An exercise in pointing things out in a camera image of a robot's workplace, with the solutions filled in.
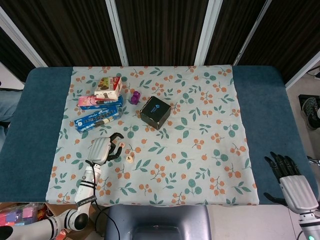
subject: jeans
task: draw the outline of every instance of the jeans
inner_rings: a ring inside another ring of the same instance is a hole
[[[0,122],[11,122],[22,91],[0,90]],[[0,125],[0,152],[4,145],[8,129]]]

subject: purple toy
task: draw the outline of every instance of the purple toy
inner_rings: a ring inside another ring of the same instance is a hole
[[[140,96],[141,96],[140,92],[134,91],[131,97],[131,103],[134,105],[137,105],[139,102]]]

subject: small round object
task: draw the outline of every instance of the small round object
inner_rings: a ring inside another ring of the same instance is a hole
[[[132,164],[134,162],[134,158],[130,155],[126,156],[125,160],[127,160],[127,162],[130,164]]]
[[[123,148],[123,149],[124,149],[124,148],[125,148],[125,146],[126,146],[126,144],[125,144],[124,142],[120,142],[120,143],[119,143],[119,147],[121,147],[121,148]]]

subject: robotic hand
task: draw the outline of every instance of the robotic hand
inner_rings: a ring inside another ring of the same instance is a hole
[[[81,184],[74,198],[77,210],[69,209],[59,216],[32,223],[25,226],[1,226],[0,240],[51,240],[55,239],[62,229],[75,231],[83,230],[89,221],[89,208],[92,202],[96,201],[96,183],[101,175],[101,166],[107,161],[118,158],[122,147],[112,153],[116,145],[112,142],[116,138],[124,137],[116,132],[110,137],[96,138],[88,154],[90,166],[85,168]]]
[[[277,198],[265,192],[264,196],[271,202],[287,206],[300,215],[299,224],[308,240],[320,240],[320,218],[314,211],[319,206],[317,199],[305,176],[301,175],[295,162],[288,156],[270,152],[274,161],[265,156],[273,174],[280,184],[284,198]]]

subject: table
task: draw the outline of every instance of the table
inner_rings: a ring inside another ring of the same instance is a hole
[[[0,153],[0,180],[7,183],[0,185],[1,202],[45,201],[71,74],[71,67],[30,72]],[[233,78],[260,204],[270,204],[263,192],[282,194],[264,160],[269,151],[294,158],[317,196],[279,72],[271,66],[235,66]]]

